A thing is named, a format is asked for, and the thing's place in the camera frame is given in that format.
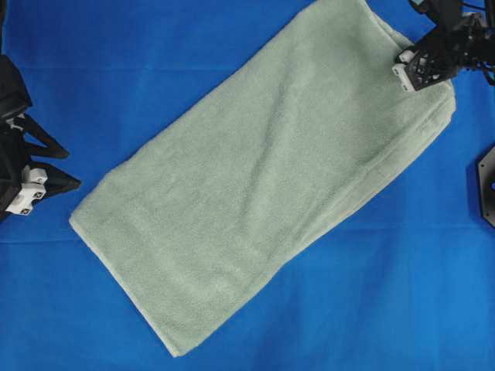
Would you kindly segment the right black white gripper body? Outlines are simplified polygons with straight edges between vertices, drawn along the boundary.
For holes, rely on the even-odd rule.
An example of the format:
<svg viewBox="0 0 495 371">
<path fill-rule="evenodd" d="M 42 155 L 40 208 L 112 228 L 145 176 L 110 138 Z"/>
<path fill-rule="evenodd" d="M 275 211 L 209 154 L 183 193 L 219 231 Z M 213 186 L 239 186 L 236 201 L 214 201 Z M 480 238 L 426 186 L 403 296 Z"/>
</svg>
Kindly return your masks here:
<svg viewBox="0 0 495 371">
<path fill-rule="evenodd" d="M 391 68 L 405 92 L 415 92 L 456 77 L 469 60 L 469 42 L 429 32 L 395 58 Z"/>
</svg>

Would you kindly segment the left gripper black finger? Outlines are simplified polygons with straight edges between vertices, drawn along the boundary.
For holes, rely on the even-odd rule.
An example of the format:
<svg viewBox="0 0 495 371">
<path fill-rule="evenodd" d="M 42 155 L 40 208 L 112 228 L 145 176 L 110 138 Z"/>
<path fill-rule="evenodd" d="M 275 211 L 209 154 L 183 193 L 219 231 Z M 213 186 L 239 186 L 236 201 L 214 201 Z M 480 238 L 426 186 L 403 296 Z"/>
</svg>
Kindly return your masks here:
<svg viewBox="0 0 495 371">
<path fill-rule="evenodd" d="M 69 152 L 28 114 L 17 117 L 17 126 L 43 144 L 37 145 L 24 140 L 24 147 L 29 155 L 44 158 L 69 157 Z"/>
<path fill-rule="evenodd" d="M 38 164 L 38 167 L 46 172 L 47 180 L 44 183 L 46 194 L 44 199 L 59 194 L 77 190 L 81 181 L 50 164 Z"/>
</svg>

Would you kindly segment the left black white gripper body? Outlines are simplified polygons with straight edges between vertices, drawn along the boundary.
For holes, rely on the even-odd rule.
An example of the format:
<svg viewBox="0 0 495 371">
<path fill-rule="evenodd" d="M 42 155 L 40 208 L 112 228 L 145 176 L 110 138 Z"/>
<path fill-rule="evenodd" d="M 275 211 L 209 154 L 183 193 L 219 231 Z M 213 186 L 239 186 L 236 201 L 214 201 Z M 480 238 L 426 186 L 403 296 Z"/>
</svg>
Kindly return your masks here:
<svg viewBox="0 0 495 371">
<path fill-rule="evenodd" d="M 24 113 L 1 116 L 1 214 L 28 215 L 32 202 L 44 197 L 44 170 L 32 164 L 32 157 L 24 147 L 24 140 L 43 145 L 21 127 L 17 117 Z"/>
</svg>

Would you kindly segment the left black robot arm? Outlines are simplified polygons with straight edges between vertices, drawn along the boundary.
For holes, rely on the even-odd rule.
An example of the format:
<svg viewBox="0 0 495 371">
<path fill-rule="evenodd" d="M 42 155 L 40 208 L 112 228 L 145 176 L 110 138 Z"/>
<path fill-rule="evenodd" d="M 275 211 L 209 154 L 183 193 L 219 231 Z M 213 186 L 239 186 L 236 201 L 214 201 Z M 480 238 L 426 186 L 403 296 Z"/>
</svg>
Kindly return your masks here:
<svg viewBox="0 0 495 371">
<path fill-rule="evenodd" d="M 44 199 L 71 192 L 81 181 L 35 157 L 65 159 L 69 152 L 26 110 L 32 101 L 20 71 L 1 56 L 1 220 L 28 216 Z"/>
</svg>

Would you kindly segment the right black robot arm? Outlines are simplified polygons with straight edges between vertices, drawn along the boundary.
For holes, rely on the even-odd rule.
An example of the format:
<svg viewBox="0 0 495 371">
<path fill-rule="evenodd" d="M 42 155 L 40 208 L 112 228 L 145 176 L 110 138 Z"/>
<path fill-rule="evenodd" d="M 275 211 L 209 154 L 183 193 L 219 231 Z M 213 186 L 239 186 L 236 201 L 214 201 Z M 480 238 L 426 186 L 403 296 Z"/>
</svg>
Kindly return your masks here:
<svg viewBox="0 0 495 371">
<path fill-rule="evenodd" d="M 450 80 L 460 70 L 479 70 L 494 85 L 494 2 L 410 1 L 435 27 L 395 57 L 394 75 L 406 92 Z"/>
</svg>

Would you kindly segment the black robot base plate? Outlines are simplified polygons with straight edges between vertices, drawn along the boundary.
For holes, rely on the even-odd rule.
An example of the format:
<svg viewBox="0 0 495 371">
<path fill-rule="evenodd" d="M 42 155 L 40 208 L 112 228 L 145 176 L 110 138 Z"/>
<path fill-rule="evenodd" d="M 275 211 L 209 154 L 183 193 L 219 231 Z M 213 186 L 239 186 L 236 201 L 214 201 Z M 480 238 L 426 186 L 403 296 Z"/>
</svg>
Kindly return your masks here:
<svg viewBox="0 0 495 371">
<path fill-rule="evenodd" d="M 469 164 L 468 180 L 472 217 L 494 230 L 494 143 Z"/>
</svg>

